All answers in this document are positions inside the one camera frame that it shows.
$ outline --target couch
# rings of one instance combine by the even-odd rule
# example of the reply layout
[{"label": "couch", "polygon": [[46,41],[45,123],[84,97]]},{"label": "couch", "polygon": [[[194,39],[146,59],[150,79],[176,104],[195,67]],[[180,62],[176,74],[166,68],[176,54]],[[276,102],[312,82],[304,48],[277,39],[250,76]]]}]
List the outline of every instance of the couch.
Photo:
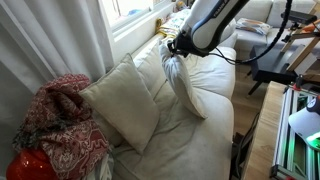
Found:
[{"label": "couch", "polygon": [[[217,56],[189,55],[182,59],[194,95],[206,113],[206,118],[201,118],[186,108],[166,78],[158,49],[162,38],[162,35],[154,36],[132,54],[138,73],[159,110],[158,123],[154,130],[150,128],[152,136],[142,152],[127,140],[130,137],[114,128],[101,112],[104,109],[99,109],[101,104],[92,105],[97,102],[88,99],[94,94],[87,96],[86,92],[81,92],[95,109],[94,119],[114,147],[112,179],[228,179],[234,124],[230,100],[235,85],[235,67]],[[218,47],[230,59],[236,58],[233,49],[236,39],[237,34],[233,33]]]},{"label": "couch", "polygon": [[[245,7],[237,14],[235,19],[247,18],[261,21],[272,26],[266,35],[260,35],[254,32],[237,29],[238,39],[235,45],[237,59],[244,60],[249,58],[249,53],[254,45],[269,45],[279,31],[282,23],[281,13],[285,10],[286,0],[250,0]],[[293,0],[292,10],[309,13],[315,2],[313,0]],[[274,48],[281,49],[285,43],[281,41],[289,33],[285,30]],[[311,38],[295,40],[291,50],[296,49],[299,45],[307,45]],[[319,55],[320,45],[318,44],[313,50],[315,56]]]}]

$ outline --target paisley fabric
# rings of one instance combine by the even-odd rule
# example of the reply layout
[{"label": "paisley fabric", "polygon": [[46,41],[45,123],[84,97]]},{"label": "paisley fabric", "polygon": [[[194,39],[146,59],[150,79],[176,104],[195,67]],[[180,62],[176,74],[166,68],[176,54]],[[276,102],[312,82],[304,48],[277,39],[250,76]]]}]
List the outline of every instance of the paisley fabric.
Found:
[{"label": "paisley fabric", "polygon": [[13,146],[41,147],[59,179],[88,174],[108,149],[92,109],[78,92],[90,84],[82,74],[66,74],[41,87],[34,96]]}]

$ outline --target wooden floor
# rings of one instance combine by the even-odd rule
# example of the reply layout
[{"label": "wooden floor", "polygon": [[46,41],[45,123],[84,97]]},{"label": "wooden floor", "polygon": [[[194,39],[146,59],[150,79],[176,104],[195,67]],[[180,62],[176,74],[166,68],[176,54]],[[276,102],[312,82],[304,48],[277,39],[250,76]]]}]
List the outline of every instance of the wooden floor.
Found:
[{"label": "wooden floor", "polygon": [[246,77],[250,66],[236,66],[236,84],[232,96],[234,107],[234,133],[245,134],[251,126],[255,115],[260,111],[268,84],[263,83],[250,97],[248,92],[255,84],[251,76]]}]

